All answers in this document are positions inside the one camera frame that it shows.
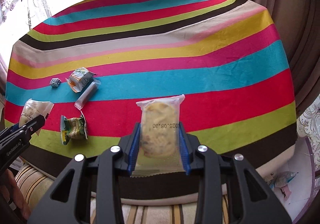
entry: striped upholstery fabric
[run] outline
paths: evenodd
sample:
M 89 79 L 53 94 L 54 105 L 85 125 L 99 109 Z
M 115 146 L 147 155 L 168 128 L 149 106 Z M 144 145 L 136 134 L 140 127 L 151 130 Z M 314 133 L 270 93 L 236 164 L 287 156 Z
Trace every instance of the striped upholstery fabric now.
M 53 180 L 46 177 L 29 164 L 25 164 L 16 176 L 18 187 L 22 191 L 31 210 L 48 190 Z M 193 224 L 196 215 L 196 203 L 170 206 L 134 206 L 122 205 L 126 224 Z M 223 223 L 228 224 L 228 199 L 223 196 Z M 96 215 L 96 199 L 91 198 L 91 223 Z

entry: green snack wrapper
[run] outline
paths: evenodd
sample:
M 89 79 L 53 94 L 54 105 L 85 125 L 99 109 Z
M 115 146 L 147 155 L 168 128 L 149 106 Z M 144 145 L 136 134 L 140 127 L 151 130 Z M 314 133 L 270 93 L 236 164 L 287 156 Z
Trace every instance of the green snack wrapper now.
M 88 139 L 87 122 L 83 113 L 81 112 L 80 118 L 73 117 L 68 119 L 65 116 L 61 116 L 60 132 L 63 145 L 67 145 L 70 139 Z

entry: clear wrapper with white snack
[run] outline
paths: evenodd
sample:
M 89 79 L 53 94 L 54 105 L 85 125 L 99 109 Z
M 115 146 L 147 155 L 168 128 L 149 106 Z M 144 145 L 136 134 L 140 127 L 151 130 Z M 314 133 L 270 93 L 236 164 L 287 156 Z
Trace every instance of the clear wrapper with white snack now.
M 142 110 L 134 176 L 183 171 L 179 153 L 180 104 L 185 96 L 137 102 Z
M 94 79 L 93 82 L 87 87 L 86 90 L 82 93 L 82 95 L 78 98 L 75 103 L 75 107 L 81 110 L 84 105 L 89 101 L 90 97 L 98 90 L 101 82 L 99 80 Z
M 47 119 L 48 115 L 50 114 L 53 108 L 52 102 L 42 102 L 32 100 L 31 98 L 25 103 L 20 120 L 19 120 L 19 127 L 23 126 L 33 118 L 37 117 L 38 115 L 43 115 L 45 119 Z M 39 135 L 41 129 L 36 131 L 36 134 Z

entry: table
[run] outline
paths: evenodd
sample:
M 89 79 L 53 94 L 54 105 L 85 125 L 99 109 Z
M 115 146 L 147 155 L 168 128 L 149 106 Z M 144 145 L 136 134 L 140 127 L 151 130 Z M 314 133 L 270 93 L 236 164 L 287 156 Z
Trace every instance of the table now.
M 65 78 L 79 67 L 101 86 L 83 108 L 89 139 L 63 146 L 61 115 L 80 116 L 80 93 Z M 55 104 L 23 154 L 55 177 L 76 154 L 98 155 L 129 134 L 141 118 L 137 101 L 180 94 L 186 131 L 218 153 L 242 153 L 258 168 L 295 144 L 286 55 L 267 9 L 249 0 L 85 0 L 63 10 L 14 44 L 5 123 L 19 121 L 29 98 Z M 184 173 L 121 183 L 131 199 L 197 192 L 197 178 Z

